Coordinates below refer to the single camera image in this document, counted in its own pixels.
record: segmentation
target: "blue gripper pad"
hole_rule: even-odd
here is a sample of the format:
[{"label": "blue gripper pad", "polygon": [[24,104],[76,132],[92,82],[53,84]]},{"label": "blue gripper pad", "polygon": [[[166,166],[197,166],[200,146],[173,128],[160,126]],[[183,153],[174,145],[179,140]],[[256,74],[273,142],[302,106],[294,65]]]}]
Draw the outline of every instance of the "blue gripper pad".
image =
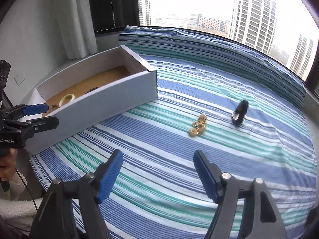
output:
[{"label": "blue gripper pad", "polygon": [[28,105],[23,109],[23,113],[26,115],[34,115],[45,113],[49,110],[49,106],[45,103],[43,104],[36,104],[36,105]]},{"label": "blue gripper pad", "polygon": [[211,174],[208,167],[211,163],[207,160],[206,156],[201,150],[195,151],[193,162],[207,196],[215,203],[218,202],[219,196],[216,191],[216,181],[214,180],[213,175]]},{"label": "blue gripper pad", "polygon": [[98,204],[101,204],[106,198],[108,198],[112,191],[115,180],[122,168],[123,153],[120,150],[114,150],[106,164],[108,166],[101,178],[98,195],[96,196]]}]

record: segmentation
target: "striped fabric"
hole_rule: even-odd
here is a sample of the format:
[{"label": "striped fabric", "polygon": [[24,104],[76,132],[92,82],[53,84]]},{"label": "striped fabric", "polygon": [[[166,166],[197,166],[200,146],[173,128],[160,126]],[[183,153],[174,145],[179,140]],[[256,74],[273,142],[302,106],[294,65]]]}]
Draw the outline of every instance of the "striped fabric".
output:
[{"label": "striped fabric", "polygon": [[[316,163],[303,114],[264,86],[208,66],[142,55],[157,68],[158,99],[92,126],[30,159],[47,189],[56,177],[78,179],[108,160],[124,163],[100,209],[113,238],[200,239],[216,210],[192,158],[197,149],[237,178],[261,177],[271,190],[293,239],[303,232],[316,197]],[[231,113],[246,99],[241,127]],[[207,130],[188,136],[192,121],[207,115]],[[83,223],[74,200],[76,224]],[[238,201],[231,238],[238,234]]]},{"label": "striped fabric", "polygon": [[302,81],[275,60],[230,40],[174,28],[126,27],[119,43],[138,54],[187,60],[262,84],[298,109],[306,90]]}]

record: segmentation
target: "human hand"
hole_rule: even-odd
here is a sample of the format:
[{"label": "human hand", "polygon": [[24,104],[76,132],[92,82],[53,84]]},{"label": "human hand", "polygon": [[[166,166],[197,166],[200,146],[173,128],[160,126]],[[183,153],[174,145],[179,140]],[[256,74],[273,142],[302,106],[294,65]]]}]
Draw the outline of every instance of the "human hand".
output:
[{"label": "human hand", "polygon": [[17,154],[17,149],[9,148],[8,154],[0,158],[0,178],[2,181],[9,181],[13,178],[16,170]]}]

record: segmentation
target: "black fuzzy object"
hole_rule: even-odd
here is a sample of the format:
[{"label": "black fuzzy object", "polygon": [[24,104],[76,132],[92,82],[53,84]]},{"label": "black fuzzy object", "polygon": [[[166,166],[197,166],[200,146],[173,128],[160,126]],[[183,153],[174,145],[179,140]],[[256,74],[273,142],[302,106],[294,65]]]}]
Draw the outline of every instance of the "black fuzzy object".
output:
[{"label": "black fuzzy object", "polygon": [[238,113],[238,114],[239,114],[238,119],[235,120],[234,117],[233,117],[233,114],[232,114],[232,121],[233,121],[233,123],[234,123],[235,125],[238,125],[238,126],[239,126],[239,125],[242,124],[242,122],[243,122],[243,120],[244,120],[244,117],[245,117],[245,115],[246,115],[246,113],[247,113],[248,106],[249,106],[249,103],[248,103],[248,101],[246,101],[246,100],[242,100],[242,101],[238,104],[237,108],[236,108],[235,111],[233,112],[233,114],[234,114],[234,113]]},{"label": "black fuzzy object", "polygon": [[94,90],[96,90],[98,87],[94,87],[94,88],[92,88],[92,89],[89,89],[85,94],[87,94],[87,93],[89,93],[89,92],[91,92],[91,91],[94,91]]}]

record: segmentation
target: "white sky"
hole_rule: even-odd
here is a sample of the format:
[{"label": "white sky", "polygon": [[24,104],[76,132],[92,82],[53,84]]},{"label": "white sky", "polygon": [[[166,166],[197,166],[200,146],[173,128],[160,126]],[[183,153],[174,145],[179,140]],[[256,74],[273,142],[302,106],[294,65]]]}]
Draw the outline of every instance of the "white sky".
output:
[{"label": "white sky", "polygon": [[[231,21],[233,0],[151,0],[151,7],[156,17],[172,13],[187,17],[194,13]],[[299,35],[302,34],[307,39],[311,38],[314,48],[317,47],[318,27],[300,0],[276,0],[276,17],[273,45],[293,56]]]}]

